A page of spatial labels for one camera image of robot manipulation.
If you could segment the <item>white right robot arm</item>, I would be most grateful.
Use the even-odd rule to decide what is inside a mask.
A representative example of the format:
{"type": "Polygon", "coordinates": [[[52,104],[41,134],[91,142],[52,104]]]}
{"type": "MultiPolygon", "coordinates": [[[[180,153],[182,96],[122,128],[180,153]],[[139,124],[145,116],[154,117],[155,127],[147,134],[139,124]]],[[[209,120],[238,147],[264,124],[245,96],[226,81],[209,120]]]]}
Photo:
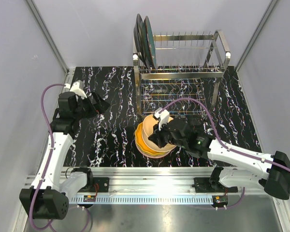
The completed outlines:
{"type": "Polygon", "coordinates": [[[263,189],[272,197],[290,198],[290,159],[281,152],[266,154],[240,148],[208,135],[194,131],[183,119],[166,124],[156,120],[144,124],[147,142],[152,149],[163,150],[174,145],[196,158],[217,160],[233,165],[232,168],[215,168],[209,180],[211,190],[248,187],[263,189]]]}

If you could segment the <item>dark striped rim plate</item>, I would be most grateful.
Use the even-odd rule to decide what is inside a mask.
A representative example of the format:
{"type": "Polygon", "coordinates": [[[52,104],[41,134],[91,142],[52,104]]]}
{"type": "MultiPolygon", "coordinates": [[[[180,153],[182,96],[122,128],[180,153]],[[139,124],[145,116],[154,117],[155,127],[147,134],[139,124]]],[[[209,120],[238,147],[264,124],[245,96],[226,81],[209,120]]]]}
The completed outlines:
{"type": "Polygon", "coordinates": [[[142,61],[142,63],[144,64],[144,66],[147,68],[147,63],[146,63],[144,49],[143,49],[142,36],[139,31],[139,26],[141,25],[141,22],[143,22],[141,15],[137,14],[134,29],[133,29],[134,42],[135,42],[135,46],[137,50],[137,55],[139,59],[142,61]]]}

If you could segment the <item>blue glazed plate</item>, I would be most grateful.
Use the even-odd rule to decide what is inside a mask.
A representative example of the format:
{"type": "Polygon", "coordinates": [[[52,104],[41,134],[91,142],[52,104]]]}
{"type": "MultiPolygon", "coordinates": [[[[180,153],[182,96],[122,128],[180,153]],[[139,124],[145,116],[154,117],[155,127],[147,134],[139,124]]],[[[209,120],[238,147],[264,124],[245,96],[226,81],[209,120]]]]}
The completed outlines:
{"type": "Polygon", "coordinates": [[[156,50],[149,17],[146,16],[142,25],[143,49],[148,69],[156,69],[156,50]]]}

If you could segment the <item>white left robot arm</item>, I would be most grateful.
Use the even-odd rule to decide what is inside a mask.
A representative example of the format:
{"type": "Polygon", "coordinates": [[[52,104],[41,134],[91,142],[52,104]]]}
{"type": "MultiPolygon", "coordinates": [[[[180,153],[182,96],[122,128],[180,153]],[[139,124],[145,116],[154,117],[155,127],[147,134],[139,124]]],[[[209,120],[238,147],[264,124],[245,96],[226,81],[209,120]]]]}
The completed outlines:
{"type": "Polygon", "coordinates": [[[72,197],[80,190],[89,192],[96,186],[88,167],[74,168],[63,182],[60,182],[60,176],[67,152],[79,130],[79,122],[101,115],[109,107],[110,103],[95,92],[90,98],[72,91],[59,95],[38,174],[31,186],[21,189],[19,194],[30,219],[62,220],[67,215],[72,197]]]}

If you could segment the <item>yellow plate with drawing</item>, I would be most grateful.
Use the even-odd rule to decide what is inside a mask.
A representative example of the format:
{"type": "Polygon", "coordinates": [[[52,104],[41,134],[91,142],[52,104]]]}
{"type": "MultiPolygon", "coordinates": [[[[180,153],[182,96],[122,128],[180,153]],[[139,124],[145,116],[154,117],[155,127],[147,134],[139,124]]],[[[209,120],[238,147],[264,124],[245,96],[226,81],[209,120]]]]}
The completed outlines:
{"type": "Polygon", "coordinates": [[[154,132],[154,126],[158,123],[157,120],[154,119],[153,115],[148,115],[143,120],[142,127],[142,139],[144,143],[152,150],[156,152],[168,152],[175,148],[175,145],[167,144],[163,148],[159,148],[155,143],[149,140],[149,136],[154,132]]]}

